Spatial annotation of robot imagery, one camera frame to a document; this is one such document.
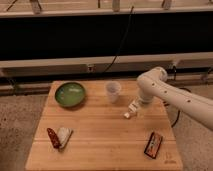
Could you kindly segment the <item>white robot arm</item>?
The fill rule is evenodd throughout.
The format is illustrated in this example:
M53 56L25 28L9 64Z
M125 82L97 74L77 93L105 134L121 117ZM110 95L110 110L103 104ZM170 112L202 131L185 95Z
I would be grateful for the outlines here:
M166 83L167 78L168 74L162 67L139 75L137 85L140 100L150 103L156 96L213 131L213 100L173 87Z

